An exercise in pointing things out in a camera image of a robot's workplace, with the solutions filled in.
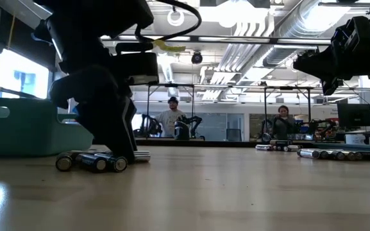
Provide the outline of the silver ventilation duct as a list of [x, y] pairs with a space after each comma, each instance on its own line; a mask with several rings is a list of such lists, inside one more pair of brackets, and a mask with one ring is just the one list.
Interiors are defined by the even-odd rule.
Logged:
[[[320, 17], [324, 12], [319, 6], [321, 0], [303, 0], [274, 32], [274, 37], [316, 38], [324, 33], [330, 22], [323, 22]], [[295, 53], [297, 48], [276, 48], [273, 46], [263, 60], [264, 67], [276, 67]]]

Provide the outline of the large bright window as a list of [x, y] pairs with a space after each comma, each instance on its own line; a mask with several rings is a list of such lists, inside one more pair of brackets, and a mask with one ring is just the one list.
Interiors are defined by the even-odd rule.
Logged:
[[13, 51], [0, 53], [0, 98], [18, 98], [22, 92], [37, 98], [47, 97], [51, 74], [48, 68]]

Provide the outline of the black background table frame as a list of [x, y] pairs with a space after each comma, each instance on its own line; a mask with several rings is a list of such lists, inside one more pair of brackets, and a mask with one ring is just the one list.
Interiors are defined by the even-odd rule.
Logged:
[[[183, 87], [185, 90], [188, 88], [192, 89], [192, 92], [189, 92], [189, 94], [192, 96], [192, 99], [194, 99], [194, 85], [193, 84], [184, 84], [184, 83], [158, 83], [158, 84], [152, 84], [148, 85], [148, 90], [147, 90], [147, 112], [146, 114], [149, 115], [149, 104], [150, 104], [150, 95], [152, 95], [152, 92], [150, 92], [151, 87], [156, 87], [155, 90], [157, 90], [159, 87], [166, 87], [166, 88], [175, 88], [178, 89], [180, 87]], [[159, 137], [162, 141], [169, 141], [169, 140], [175, 140], [174, 137]]]
[[297, 90], [301, 92], [302, 90], [306, 90], [307, 94], [303, 94], [308, 101], [308, 121], [312, 120], [311, 116], [311, 102], [310, 102], [310, 93], [313, 87], [298, 87], [298, 86], [265, 86], [264, 87], [264, 128], [267, 129], [267, 98], [275, 91], [275, 90]]

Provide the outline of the black computer monitor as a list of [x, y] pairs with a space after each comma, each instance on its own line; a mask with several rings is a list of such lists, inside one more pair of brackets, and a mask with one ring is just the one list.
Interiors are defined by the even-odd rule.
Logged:
[[368, 104], [339, 103], [337, 111], [341, 127], [370, 126], [370, 105]]

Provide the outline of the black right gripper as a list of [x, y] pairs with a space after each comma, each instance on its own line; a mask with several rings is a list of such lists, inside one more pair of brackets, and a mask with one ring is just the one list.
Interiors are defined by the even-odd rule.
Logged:
[[370, 76], [370, 22], [357, 16], [336, 28], [331, 47], [324, 51], [306, 50], [293, 62], [293, 68], [321, 80], [325, 96], [331, 96], [353, 76]]

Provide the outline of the overhead light bar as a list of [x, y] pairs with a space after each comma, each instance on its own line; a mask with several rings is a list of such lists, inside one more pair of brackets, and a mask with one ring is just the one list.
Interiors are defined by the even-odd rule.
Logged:
[[213, 44], [280, 44], [327, 46], [330, 39], [325, 38], [278, 38], [278, 37], [233, 37], [188, 35], [170, 38], [168, 42], [213, 43]]

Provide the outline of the black aluminium table frame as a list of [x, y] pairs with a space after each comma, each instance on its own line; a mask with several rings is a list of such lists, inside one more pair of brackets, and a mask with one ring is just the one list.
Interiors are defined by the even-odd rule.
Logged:
[[[191, 139], [189, 141], [177, 141], [172, 138], [136, 138], [138, 146], [190, 146], [190, 147], [216, 147], [216, 148], [254, 148], [257, 142], [231, 142], [231, 141], [204, 141], [203, 139]], [[326, 148], [344, 150], [370, 151], [370, 145], [344, 144], [333, 142], [293, 141], [293, 145], [302, 145], [304, 148]]]

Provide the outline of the grey office chair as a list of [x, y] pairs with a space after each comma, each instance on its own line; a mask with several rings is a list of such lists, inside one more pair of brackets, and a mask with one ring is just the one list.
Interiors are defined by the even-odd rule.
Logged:
[[241, 142], [242, 141], [241, 130], [236, 128], [227, 128], [226, 140], [230, 142]]

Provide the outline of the green plastic bin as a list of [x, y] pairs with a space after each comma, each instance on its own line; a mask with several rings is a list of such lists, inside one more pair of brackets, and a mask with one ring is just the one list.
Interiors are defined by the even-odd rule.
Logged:
[[45, 99], [0, 98], [0, 157], [46, 157], [86, 150], [93, 135], [78, 123], [63, 123]]

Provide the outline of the person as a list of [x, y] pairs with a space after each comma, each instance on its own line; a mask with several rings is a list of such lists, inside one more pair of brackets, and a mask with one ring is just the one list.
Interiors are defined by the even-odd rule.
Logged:
[[160, 112], [155, 119], [162, 125], [162, 137], [174, 137], [174, 124], [177, 118], [184, 115], [178, 109], [178, 100], [176, 97], [171, 97], [168, 100], [169, 109]]
[[289, 114], [289, 108], [282, 105], [273, 119], [273, 137], [278, 140], [287, 140], [294, 133], [295, 119]]

